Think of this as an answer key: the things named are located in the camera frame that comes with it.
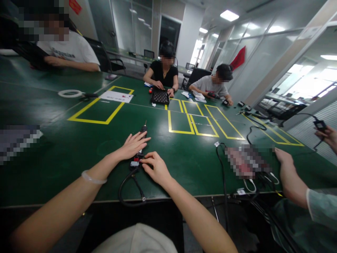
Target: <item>black t-shirt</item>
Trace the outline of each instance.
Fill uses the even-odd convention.
[[[150,68],[153,70],[154,79],[160,81],[164,86],[172,87],[173,86],[173,77],[178,75],[178,69],[174,66],[171,66],[168,70],[165,78],[163,75],[163,67],[161,61],[157,60],[151,63]]]

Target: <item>black component tray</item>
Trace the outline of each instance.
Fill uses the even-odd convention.
[[[151,103],[168,105],[170,103],[170,98],[167,93],[167,89],[160,90],[160,89],[154,88],[152,91]]]

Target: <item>gray t-shirt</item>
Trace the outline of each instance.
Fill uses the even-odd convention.
[[[191,85],[198,88],[199,90],[218,94],[220,97],[229,95],[228,90],[224,84],[213,84],[212,76],[204,76]]]

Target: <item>person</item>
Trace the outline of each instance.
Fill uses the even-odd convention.
[[[48,252],[87,210],[114,167],[146,147],[146,142],[151,139],[142,139],[146,134],[147,132],[138,132],[133,136],[130,134],[121,148],[106,155],[24,221],[11,235],[14,250],[19,253]],[[214,216],[172,178],[157,152],[148,153],[141,162],[145,172],[172,197],[205,252],[238,252]],[[177,252],[173,242],[164,234],[146,225],[137,224],[108,238],[95,252],[164,250]]]
[[[179,83],[178,69],[173,66],[173,63],[174,46],[167,40],[161,45],[160,60],[151,63],[143,80],[162,90],[164,89],[164,86],[170,87],[170,89],[167,90],[167,93],[170,97],[174,97],[174,93],[179,88]]]
[[[50,55],[44,58],[45,62],[55,67],[100,71],[95,52],[85,38],[69,29],[69,21],[64,21],[60,14],[47,16],[47,20],[42,21],[45,34],[54,35],[54,39],[37,43]]]
[[[232,79],[232,67],[227,64],[220,64],[217,67],[214,76],[204,76],[200,78],[189,86],[189,90],[195,90],[208,98],[210,98],[210,96],[208,96],[209,92],[218,94],[220,97],[225,97],[229,105],[232,106],[234,104],[232,97],[229,95],[226,86],[223,84]]]
[[[337,155],[335,129],[327,126],[325,132],[315,134],[324,138]],[[288,198],[274,206],[275,215],[304,252],[336,252],[337,189],[310,189],[298,176],[292,156],[278,148],[275,148],[275,154],[281,163],[283,193]],[[272,231],[278,244],[292,252],[273,224]]]

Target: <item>white bangle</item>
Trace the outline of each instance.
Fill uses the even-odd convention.
[[[106,180],[93,179],[91,176],[87,174],[87,171],[88,170],[85,170],[82,172],[82,177],[88,182],[91,182],[94,184],[105,184],[108,181],[107,179]]]

